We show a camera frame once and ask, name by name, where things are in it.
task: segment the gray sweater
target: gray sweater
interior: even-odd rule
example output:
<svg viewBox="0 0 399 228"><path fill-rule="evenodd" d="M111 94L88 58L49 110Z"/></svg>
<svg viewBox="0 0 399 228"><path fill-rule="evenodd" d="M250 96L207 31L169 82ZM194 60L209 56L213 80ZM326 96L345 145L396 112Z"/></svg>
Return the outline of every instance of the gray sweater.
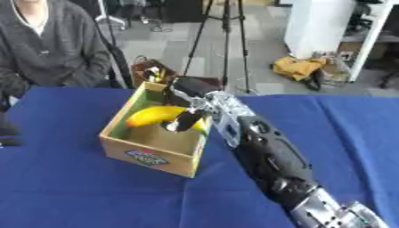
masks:
<svg viewBox="0 0 399 228"><path fill-rule="evenodd" d="M21 97L31 84L92 87L105 79L110 56L82 8L47 0L49 19L39 36L10 1L0 1L0 91Z"/></svg>

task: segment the banana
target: banana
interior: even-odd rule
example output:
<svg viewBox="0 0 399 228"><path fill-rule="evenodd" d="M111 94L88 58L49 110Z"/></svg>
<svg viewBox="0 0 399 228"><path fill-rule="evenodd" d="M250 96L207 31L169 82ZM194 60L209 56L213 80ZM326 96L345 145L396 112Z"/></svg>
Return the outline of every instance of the banana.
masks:
<svg viewBox="0 0 399 228"><path fill-rule="evenodd" d="M186 108L177 106L153 106L144 110L139 110L127 119L126 125L130 127L145 126L155 124L161 121L172 121L177 118ZM207 127L204 119L197 121L193 129L207 134Z"/></svg>

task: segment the open box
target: open box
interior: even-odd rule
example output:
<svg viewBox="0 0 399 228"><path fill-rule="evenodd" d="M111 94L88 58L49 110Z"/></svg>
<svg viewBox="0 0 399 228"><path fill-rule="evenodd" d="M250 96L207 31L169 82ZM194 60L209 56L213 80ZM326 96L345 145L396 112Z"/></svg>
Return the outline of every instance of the open box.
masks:
<svg viewBox="0 0 399 228"><path fill-rule="evenodd" d="M144 82L100 133L108 157L172 174L194 177L207 137L190 129L168 132L160 124L128 127L125 121L138 110L161 105L165 85ZM209 132L211 119L206 118Z"/></svg>

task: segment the robotic hand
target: robotic hand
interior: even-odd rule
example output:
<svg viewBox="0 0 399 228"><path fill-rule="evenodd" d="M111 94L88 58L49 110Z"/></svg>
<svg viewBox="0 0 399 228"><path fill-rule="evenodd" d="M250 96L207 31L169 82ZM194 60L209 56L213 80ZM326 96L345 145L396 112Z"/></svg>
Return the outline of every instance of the robotic hand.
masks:
<svg viewBox="0 0 399 228"><path fill-rule="evenodd" d="M312 177L312 167L289 140L232 94L198 79L178 77L164 91L166 102L190 104L166 130L188 130L203 115L232 148L234 156L259 189L279 204L301 228L387 228L360 204L340 206Z"/></svg>

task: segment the blue tablecloth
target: blue tablecloth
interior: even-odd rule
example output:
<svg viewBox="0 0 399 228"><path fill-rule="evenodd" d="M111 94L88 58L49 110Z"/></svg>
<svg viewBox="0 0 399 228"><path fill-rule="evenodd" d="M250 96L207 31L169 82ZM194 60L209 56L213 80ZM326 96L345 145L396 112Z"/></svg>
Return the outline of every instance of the blue tablecloth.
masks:
<svg viewBox="0 0 399 228"><path fill-rule="evenodd" d="M0 227L293 227L215 130L194 179L106 158L97 135L131 93L35 88L7 113L26 144L0 150ZM398 99L242 100L287 135L339 201L359 200L399 227Z"/></svg>

